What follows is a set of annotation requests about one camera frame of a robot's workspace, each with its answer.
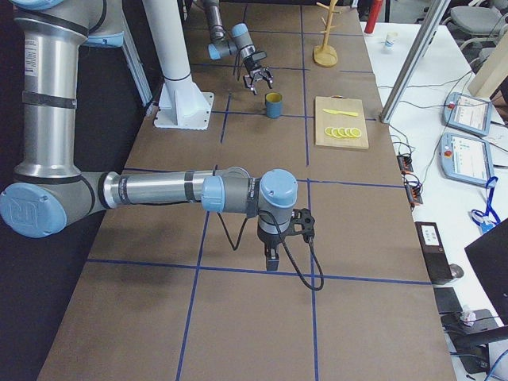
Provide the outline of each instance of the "lemon slice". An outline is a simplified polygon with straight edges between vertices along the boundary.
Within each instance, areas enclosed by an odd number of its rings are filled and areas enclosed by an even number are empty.
[[[337,139],[343,138],[343,136],[339,133],[339,129],[337,127],[332,129],[332,135],[333,135],[333,137],[336,137]]]
[[[329,137],[334,137],[332,131],[333,131],[333,127],[326,127],[325,128],[325,134],[328,135]]]
[[[353,127],[352,129],[349,129],[349,131],[347,133],[349,134],[350,137],[353,137],[355,139],[358,139],[359,137],[362,136],[362,132],[357,127]]]
[[[337,132],[339,133],[339,135],[341,135],[341,137],[348,137],[348,134],[346,133],[346,128],[344,127],[339,127],[337,129]]]
[[[344,129],[344,134],[346,135],[346,137],[353,137],[353,135],[351,135],[351,133],[349,132],[351,129],[350,128],[347,128],[347,129]]]

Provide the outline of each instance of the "blue tape line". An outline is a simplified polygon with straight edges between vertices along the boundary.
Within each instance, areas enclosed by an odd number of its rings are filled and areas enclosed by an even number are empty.
[[[163,171],[156,169],[145,169],[145,168],[134,168],[134,167],[126,167],[124,171],[139,171],[139,172],[155,172],[155,173],[174,173],[177,171]],[[378,187],[378,188],[394,188],[394,189],[404,189],[403,185],[389,185],[389,184],[375,184],[375,183],[354,183],[349,181],[338,181],[338,180],[315,180],[315,179],[299,179],[298,181],[304,183],[319,183],[319,184],[340,184],[340,185],[351,185],[358,187]]]
[[[243,274],[259,274],[259,275],[281,275],[281,276],[298,276],[295,272],[286,271],[266,271],[266,270],[251,270],[247,268],[229,268],[229,267],[214,267],[214,266],[201,266],[201,270],[207,271],[223,271],[223,272],[240,272]]]
[[[247,14],[247,6],[244,9],[244,18],[242,22],[245,23],[245,18]],[[184,28],[184,30],[208,30],[208,28],[199,28],[199,27],[190,27],[190,28]],[[249,32],[256,32],[256,33],[279,33],[279,34],[308,34],[309,36],[322,36],[323,33],[319,32],[290,32],[290,31],[276,31],[276,30],[258,30],[258,29],[250,29]],[[341,36],[341,37],[362,37],[364,38],[363,34],[348,34],[348,33],[334,33],[331,32],[330,36]]]
[[[95,264],[132,264],[136,266],[147,266],[147,267],[169,267],[169,268],[187,268],[195,270],[196,267],[190,264],[162,264],[158,262],[141,262],[137,260],[102,260],[99,258],[89,258],[87,262]]]
[[[119,264],[119,265],[136,265],[136,266],[147,266],[147,267],[174,267],[174,268],[185,268],[191,270],[197,270],[198,266],[190,264],[164,264],[158,262],[142,262],[135,260],[106,260],[106,259],[88,259],[87,262],[99,263],[99,264]],[[295,272],[286,271],[266,271],[266,270],[250,270],[247,268],[229,268],[229,267],[213,267],[213,266],[201,266],[199,270],[203,271],[217,271],[217,272],[239,272],[244,274],[258,274],[258,275],[274,275],[274,276],[294,276],[298,274]],[[312,278],[312,274],[303,274],[306,278]],[[356,277],[356,276],[343,276],[343,275],[325,275],[326,279],[339,279],[349,281],[361,281],[361,282],[378,282],[378,283],[401,283],[401,284],[416,284],[416,285],[428,285],[431,282],[422,282],[419,280],[403,280],[403,279],[382,279],[382,278],[367,278],[367,277]]]
[[[311,183],[319,184],[340,184],[340,185],[356,185],[358,187],[379,187],[379,188],[395,188],[404,189],[403,185],[388,185],[388,184],[374,184],[374,183],[353,183],[349,181],[334,181],[334,180],[309,180]]]
[[[373,71],[368,70],[339,70],[341,73],[365,73],[365,74],[374,74]]]
[[[307,89],[306,89],[306,77],[305,77],[305,51],[303,48],[303,13],[302,6],[300,6],[300,38],[302,43],[302,80],[303,80],[303,114],[305,116],[305,155],[306,155],[306,166],[309,167],[310,153],[309,153],[309,129],[307,126]]]
[[[307,207],[309,210],[312,210],[312,198],[310,197],[310,181],[306,180],[307,185]],[[312,278],[310,280],[310,285],[312,287],[316,287],[316,279],[314,274],[314,258],[310,256],[310,274]],[[316,311],[316,291],[311,291],[312,295],[312,333],[314,340],[314,378],[315,381],[319,381],[319,354],[318,354],[318,313]]]
[[[245,111],[212,111],[212,114],[232,114],[232,115],[265,115],[263,113],[248,113]],[[290,114],[282,114],[281,117],[300,117],[304,118],[303,115],[290,115]]]
[[[374,282],[374,283],[413,284],[416,286],[432,286],[431,282],[426,282],[422,280],[365,278],[361,276],[325,275],[325,279],[353,280],[358,282]]]
[[[196,295],[196,289],[198,288],[198,277],[199,277],[199,268],[201,265],[201,258],[203,255],[203,245],[205,244],[205,235],[206,235],[206,228],[208,226],[208,218],[210,216],[209,212],[206,212],[205,217],[205,224],[203,226],[203,234],[201,237],[201,245],[199,246],[199,256],[198,256],[198,262],[196,264],[196,272],[194,274],[194,282],[192,284],[192,293],[190,294],[190,302],[189,302],[189,310],[187,311],[187,320],[185,322],[185,330],[183,331],[183,340],[182,340],[182,348],[180,349],[180,358],[178,362],[178,369],[176,371],[176,381],[180,380],[180,376],[182,374],[182,367],[183,367],[183,358],[185,356],[185,348],[187,346],[187,335],[189,333],[189,325],[191,324],[191,315],[192,315],[192,308],[194,306],[194,297]]]
[[[227,64],[227,63],[189,63],[191,66],[204,66],[204,67],[236,67],[235,65]],[[301,71],[304,70],[301,67],[277,67],[277,66],[270,66],[270,69],[276,69],[276,70],[296,70]]]
[[[228,121],[228,114],[229,114],[229,104],[231,103],[231,93],[228,94],[228,102],[225,105],[225,115],[224,115],[224,121],[222,122],[222,132],[221,132],[221,139],[220,142],[224,141],[224,135],[225,135],[225,124]]]

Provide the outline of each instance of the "wooden cutting board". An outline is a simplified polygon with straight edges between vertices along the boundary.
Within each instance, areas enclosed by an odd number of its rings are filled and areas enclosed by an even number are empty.
[[[361,99],[316,97],[315,106],[314,128],[316,145],[368,149],[367,126],[365,125],[364,106]],[[323,109],[356,112],[358,116],[334,115],[326,113]],[[329,137],[325,134],[325,129],[327,127],[356,127],[362,132],[362,135],[357,139]]]

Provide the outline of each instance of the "gray chair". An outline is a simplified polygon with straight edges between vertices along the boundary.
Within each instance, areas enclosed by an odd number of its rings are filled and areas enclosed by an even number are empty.
[[[471,36],[469,40],[462,43],[460,50],[464,50],[473,42],[496,41],[506,25],[506,16],[503,14],[508,10],[508,0],[488,0],[488,8],[480,7],[479,5],[484,1],[486,0],[473,0],[470,3],[474,3],[473,6],[453,7],[450,17],[443,21],[443,25],[451,21]]]
[[[498,38],[494,41],[495,44],[497,44],[502,37],[506,34],[508,31],[508,24],[506,24],[501,31],[499,32]],[[489,58],[492,54],[492,52],[495,50],[495,48],[483,48],[479,51],[478,57],[475,58],[473,61],[469,63],[469,66],[471,66],[471,69],[473,71],[477,71],[484,63],[487,61],[487,58]]]

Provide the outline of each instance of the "table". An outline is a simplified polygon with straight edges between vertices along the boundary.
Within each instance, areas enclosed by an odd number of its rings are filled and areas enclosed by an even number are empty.
[[[374,33],[365,36],[383,103],[391,90],[386,86],[393,86],[418,29],[419,25],[378,23]],[[386,49],[383,45],[388,32],[398,33],[398,39],[392,49]],[[468,62],[446,27],[440,26],[429,50],[417,66],[410,85],[441,84],[459,79],[470,70]],[[454,85],[456,85],[455,91],[464,91],[469,94],[466,84],[471,79],[472,75],[466,75],[457,83],[449,83],[441,87],[408,88],[402,99],[418,106],[440,105],[443,104]],[[464,269],[465,276],[450,284],[453,285],[460,303],[471,310],[489,309],[493,316],[496,316],[495,309],[485,295],[464,252],[464,247],[480,235],[479,229],[468,216],[468,211],[484,209],[484,191],[481,187],[446,179],[442,175],[437,157],[434,156],[433,162],[430,163],[433,150],[444,132],[441,112],[441,108],[422,110],[407,103],[400,103],[391,119],[391,124],[404,132],[410,144],[416,148],[413,154],[415,174],[423,179],[426,168],[429,167],[424,185],[424,204],[415,208],[413,218],[415,221],[436,222],[448,262],[459,264]],[[501,121],[501,118],[495,113],[493,120]],[[392,130],[392,133],[401,137],[395,130]],[[507,147],[506,129],[492,125],[487,140]],[[492,148],[491,151],[495,164],[505,164],[508,161],[504,152],[496,148]],[[495,174],[499,177],[499,182],[493,206],[500,218],[504,219],[508,216],[508,202],[503,197],[508,191],[508,174],[502,170],[496,171]],[[454,359],[454,364],[457,378],[465,380],[465,372],[460,361]]]
[[[316,218],[325,288],[307,290],[288,260],[264,269],[256,221],[232,252],[220,221],[199,205],[109,211],[40,380],[454,379],[357,12],[342,9],[330,44],[340,64],[318,67],[323,11],[316,6],[225,3],[226,26],[243,20],[266,50],[279,119],[211,63],[206,19],[185,35],[193,80],[216,94],[206,131],[141,126],[125,173],[242,166],[260,176],[284,167],[297,207]],[[314,98],[361,98],[370,148],[314,144]],[[225,215],[230,230],[243,216]],[[312,283],[315,263],[288,242]]]

